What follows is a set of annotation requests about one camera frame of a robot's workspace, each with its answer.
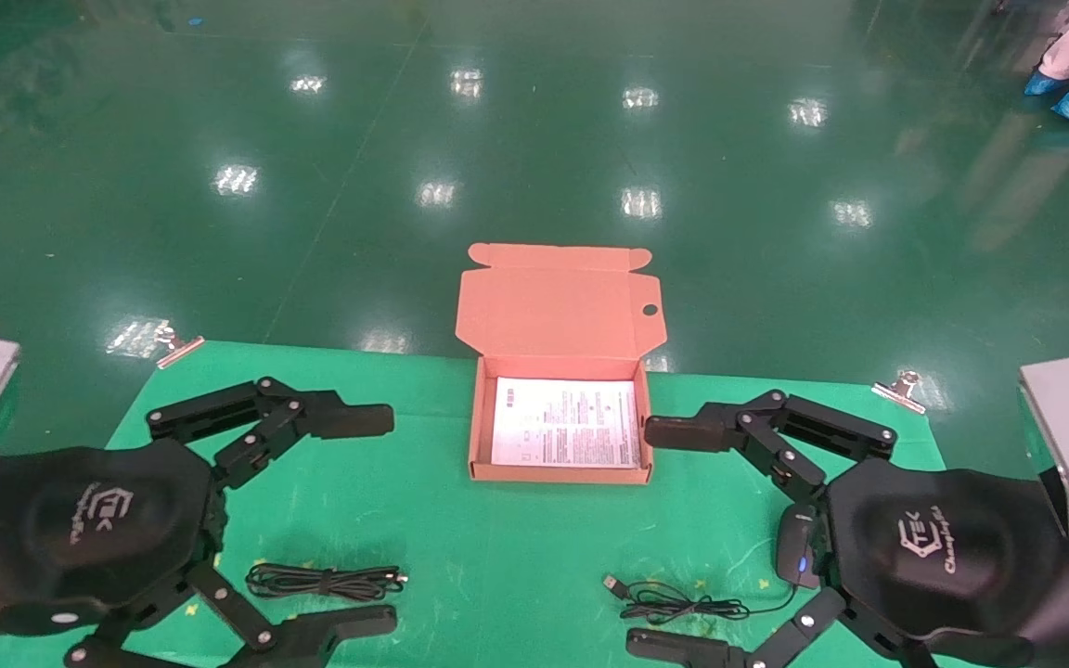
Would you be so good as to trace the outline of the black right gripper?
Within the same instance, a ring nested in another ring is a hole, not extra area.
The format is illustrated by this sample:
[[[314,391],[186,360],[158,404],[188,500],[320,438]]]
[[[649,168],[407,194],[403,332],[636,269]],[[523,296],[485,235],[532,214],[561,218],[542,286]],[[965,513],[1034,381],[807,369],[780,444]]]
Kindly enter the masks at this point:
[[[867,643],[1021,642],[1069,566],[1068,538],[1039,483],[903,469],[885,461],[895,429],[804,397],[708,402],[694,416],[650,416],[642,431],[654,449],[735,452],[794,503],[823,496],[826,584]],[[859,464],[827,486],[792,441]]]

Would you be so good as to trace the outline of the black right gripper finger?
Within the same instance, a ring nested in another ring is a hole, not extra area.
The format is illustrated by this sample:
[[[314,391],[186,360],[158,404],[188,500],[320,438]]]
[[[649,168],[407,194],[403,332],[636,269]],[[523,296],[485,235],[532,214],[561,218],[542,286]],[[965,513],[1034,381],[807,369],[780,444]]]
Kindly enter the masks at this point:
[[[866,647],[902,667],[936,665],[924,641],[939,626],[939,593],[911,586],[895,587],[876,600],[820,589],[755,650],[656,630],[628,631],[626,649],[644,659],[682,667],[789,667],[835,624],[847,626]]]

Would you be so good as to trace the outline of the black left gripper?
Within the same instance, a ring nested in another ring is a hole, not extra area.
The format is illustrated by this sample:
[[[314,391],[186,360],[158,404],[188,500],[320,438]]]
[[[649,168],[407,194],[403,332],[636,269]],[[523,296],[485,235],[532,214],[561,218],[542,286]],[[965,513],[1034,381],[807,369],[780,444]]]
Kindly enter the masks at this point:
[[[115,613],[146,626],[187,586],[241,638],[224,667],[327,667],[340,643],[397,630],[390,605],[272,625],[215,568],[197,565],[220,548],[217,485],[241,490],[305,437],[390,434],[391,406],[348,405],[334,390],[263,377],[157,407],[146,424],[153,440],[175,442],[0,456],[0,636],[102,622],[69,649],[65,667],[179,667],[124,649],[131,630]],[[215,454],[213,472],[186,447],[237,428],[243,434]]]

